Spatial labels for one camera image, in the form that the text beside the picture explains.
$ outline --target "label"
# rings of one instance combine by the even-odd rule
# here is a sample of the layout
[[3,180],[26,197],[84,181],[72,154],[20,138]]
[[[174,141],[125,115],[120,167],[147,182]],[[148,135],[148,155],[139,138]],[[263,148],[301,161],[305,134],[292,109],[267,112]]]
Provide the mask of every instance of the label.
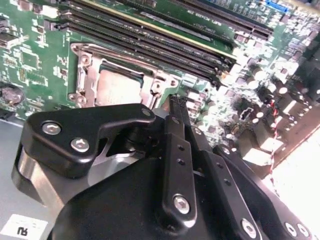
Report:
[[47,224],[47,221],[12,214],[0,234],[19,239],[40,240]]

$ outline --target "ram slot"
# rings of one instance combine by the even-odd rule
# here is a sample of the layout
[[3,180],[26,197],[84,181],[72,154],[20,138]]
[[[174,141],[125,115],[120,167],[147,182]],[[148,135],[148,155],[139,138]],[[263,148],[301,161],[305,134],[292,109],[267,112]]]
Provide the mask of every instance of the ram slot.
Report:
[[181,58],[188,59],[191,63],[196,62],[198,65],[207,67],[210,70],[215,68],[221,71],[226,70],[222,66],[222,63],[219,59],[213,59],[212,57],[206,56],[205,54],[195,52],[195,49],[188,49],[181,44],[173,44],[169,40],[165,41],[165,39],[158,34],[148,32],[148,30],[144,28],[137,27],[120,19],[116,19],[113,16],[104,14],[100,15],[99,18],[93,18],[92,16],[82,14],[81,12],[75,10],[62,12],[60,16],[62,18],[64,16],[66,16],[67,18],[76,16],[86,21],[92,21],[99,24],[99,26],[111,29],[112,31],[134,37],[137,42],[151,44],[155,48],[159,48],[165,52],[170,51],[171,54],[175,54],[177,56],[180,56]]
[[229,66],[229,68],[231,68],[236,61],[236,58],[233,55],[219,51],[208,45],[195,42],[177,34],[173,34],[155,25],[127,16],[123,13],[117,12],[116,10],[98,5],[94,2],[90,2],[87,0],[69,0],[65,2],[64,5],[76,11],[89,14],[92,18],[99,18],[99,16],[103,15],[112,16],[113,18],[125,21],[127,24],[135,26],[135,28],[139,28],[140,30],[141,28],[143,28],[146,33],[150,34],[150,36],[155,36],[155,40],[161,41],[161,43],[163,44],[170,43],[174,48],[184,49],[185,51],[188,51],[189,54],[193,55],[194,53],[196,53],[198,57],[199,54],[203,55],[207,60],[216,59],[219,61],[223,61],[225,65]]
[[168,1],[189,11],[203,15],[213,21],[227,25],[237,31],[243,31],[251,34],[262,40],[268,40],[269,36],[273,34],[272,28],[210,2],[201,0]]
[[194,31],[194,32],[196,32],[198,34],[204,35],[204,36],[206,36],[208,38],[212,38],[212,39],[217,39],[217,40],[223,41],[226,45],[230,46],[231,48],[234,45],[234,42],[232,42],[230,39],[228,39],[226,37],[214,34],[214,33],[210,32],[210,31],[205,30],[205,29],[202,29],[202,28],[199,28],[199,27],[197,27],[195,25],[189,24],[189,23],[184,22],[184,21],[182,21],[180,19],[177,19],[177,18],[175,18],[175,17],[173,17],[171,15],[167,15],[167,14],[164,14],[162,12],[156,11],[153,8],[150,8],[150,7],[147,7],[145,5],[142,5],[142,4],[139,4],[139,3],[135,2],[135,0],[117,0],[117,2],[125,4],[126,6],[130,6],[132,8],[138,9],[139,11],[146,12],[148,14],[151,14],[153,16],[161,18],[161,19],[163,19],[165,21],[169,21],[170,23],[179,25],[179,26],[181,26],[183,28],[192,30],[192,31]]
[[97,25],[82,21],[80,19],[61,20],[59,22],[45,22],[45,28],[50,30],[59,31],[72,31],[81,35],[86,35],[93,39],[100,41],[101,43],[115,46],[120,50],[133,56],[141,56],[143,58],[150,59],[161,65],[166,65],[168,68],[176,69],[184,73],[197,76],[202,79],[211,80],[212,72],[208,72],[206,68],[200,67],[198,64],[189,62],[186,59],[176,57],[169,52],[164,52],[157,48],[151,47],[147,44],[137,43],[136,39],[130,38],[123,34],[102,30]]
[[123,39],[123,41],[127,41],[128,43],[133,44],[134,46],[141,46],[150,51],[157,51],[161,53],[163,56],[167,56],[168,58],[172,58],[172,60],[183,62],[186,65],[190,65],[191,67],[198,68],[203,70],[204,72],[213,74],[214,67],[210,62],[205,61],[198,57],[189,56],[184,52],[181,52],[178,49],[164,46],[163,44],[156,42],[147,37],[140,36],[134,31],[129,31],[127,29],[121,29],[112,24],[106,24],[104,21],[93,19],[90,16],[81,14],[76,11],[67,11],[61,15],[61,19],[64,17],[73,22],[81,22],[86,23],[88,27],[96,26],[97,29],[102,31],[107,31],[107,33],[113,34],[118,38]]

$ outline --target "green circuit board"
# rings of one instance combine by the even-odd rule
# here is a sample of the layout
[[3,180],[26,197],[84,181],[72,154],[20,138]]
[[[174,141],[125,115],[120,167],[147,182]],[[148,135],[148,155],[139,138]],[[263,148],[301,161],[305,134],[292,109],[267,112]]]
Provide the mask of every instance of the green circuit board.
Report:
[[[0,16],[9,22],[6,32],[15,36],[18,41],[10,48],[0,47],[0,82],[19,87],[25,99],[20,104],[12,105],[0,98],[0,108],[15,112],[15,116],[19,119],[25,120],[35,112],[76,107],[75,103],[68,98],[69,93],[76,91],[78,71],[78,57],[71,51],[71,43],[95,43],[108,49],[125,52],[114,44],[108,44],[108,41],[101,41],[88,34],[73,31],[71,28],[61,31],[45,28],[45,21],[60,20],[64,11],[70,9],[78,11],[76,8],[67,6],[63,1],[59,5],[49,5],[44,0],[32,0],[33,7],[48,5],[42,12],[36,12],[34,8],[28,9],[26,0],[2,1]],[[208,1],[244,17],[250,23],[252,21],[259,23],[259,26],[263,26],[266,31],[272,31],[273,33],[267,39],[263,34],[263,36],[251,37],[246,32],[236,30],[228,24],[212,20],[173,2],[170,0],[75,1],[75,3],[101,8],[117,13],[121,17],[134,19],[136,23],[141,22],[151,26],[155,31],[161,30],[173,38],[187,40],[194,46],[234,61],[232,65],[237,65],[238,71],[233,75],[224,73],[220,75],[219,80],[223,87],[217,90],[207,79],[201,77],[197,78],[195,84],[186,85],[183,77],[187,72],[167,63],[139,57],[181,79],[177,87],[164,92],[161,103],[169,94],[178,93],[187,96],[190,88],[206,94],[199,114],[192,119],[192,122],[194,124],[201,122],[201,128],[212,144],[223,141],[223,128],[219,126],[223,123],[231,125],[237,123],[237,120],[232,118],[236,111],[231,106],[239,98],[261,103],[254,90],[247,85],[236,83],[237,78],[247,78],[252,75],[249,63],[258,64],[266,73],[266,77],[259,80],[260,86],[268,86],[272,76],[286,82],[304,62],[303,54],[317,47],[319,43],[314,39],[320,29],[320,18],[314,13],[308,13],[282,1],[278,1],[277,4],[285,6],[286,12],[262,4],[261,1]],[[103,18],[103,15],[95,15],[91,8],[86,13],[96,20]],[[208,109],[208,103],[212,101],[216,103],[216,108],[210,112],[209,117],[204,117],[202,113]],[[210,126],[218,127],[215,132],[208,132]],[[240,122],[240,126],[246,128],[248,123]]]

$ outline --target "black plastic arm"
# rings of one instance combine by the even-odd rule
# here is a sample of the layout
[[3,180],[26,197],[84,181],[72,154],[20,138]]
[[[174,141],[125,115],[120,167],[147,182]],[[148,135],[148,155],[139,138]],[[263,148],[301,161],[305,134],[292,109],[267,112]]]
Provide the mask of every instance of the black plastic arm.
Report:
[[[67,178],[85,176],[98,154],[100,139],[114,140],[125,128],[143,127],[155,121],[142,104],[126,104],[35,113],[24,124],[20,143],[31,158]],[[48,134],[45,124],[59,126],[58,134]],[[72,148],[80,139],[86,151]]]
[[229,231],[228,239],[266,240],[252,217],[224,159],[212,152],[206,136],[196,127],[189,127],[193,161],[204,173],[212,199],[216,199],[225,216],[221,219]]
[[255,220],[272,240],[311,240],[312,234],[289,208],[270,191],[259,177],[234,152],[218,145],[213,152],[222,156],[229,167]]

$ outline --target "metal bracket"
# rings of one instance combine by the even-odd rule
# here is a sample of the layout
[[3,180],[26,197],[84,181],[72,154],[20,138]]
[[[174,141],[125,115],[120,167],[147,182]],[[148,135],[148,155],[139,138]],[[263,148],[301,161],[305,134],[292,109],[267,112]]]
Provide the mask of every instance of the metal bracket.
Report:
[[[100,89],[101,85],[99,84],[99,82],[101,82],[102,66],[108,66],[109,68],[113,68],[117,71],[123,71],[127,73],[127,75],[129,74],[141,78],[143,83],[141,84],[141,88],[139,88],[138,92],[135,92],[135,89],[130,89],[130,87],[128,89],[130,91],[130,96],[133,96],[133,101],[135,101],[130,103],[142,103],[150,109],[158,107],[160,103],[159,100],[167,88],[176,88],[179,84],[177,76],[168,74],[155,66],[114,50],[110,50],[96,44],[83,42],[74,42],[70,47],[78,56],[78,72],[76,93],[70,93],[69,99],[75,102],[79,108],[123,104],[122,101],[117,102],[119,100],[118,98],[112,97],[112,99],[108,98],[108,102],[99,103],[97,101],[101,95],[99,92],[104,92],[105,90]],[[134,70],[132,69],[133,67],[126,67],[119,63],[119,61],[130,64],[131,66],[136,66],[140,70]],[[130,78],[123,77],[121,80],[130,81]],[[123,85],[126,85],[125,83],[122,83],[122,89],[118,89],[118,85],[115,86],[118,79],[107,79],[107,81],[110,82],[114,88],[107,89],[108,93],[110,93],[110,91],[121,92],[124,90]]]

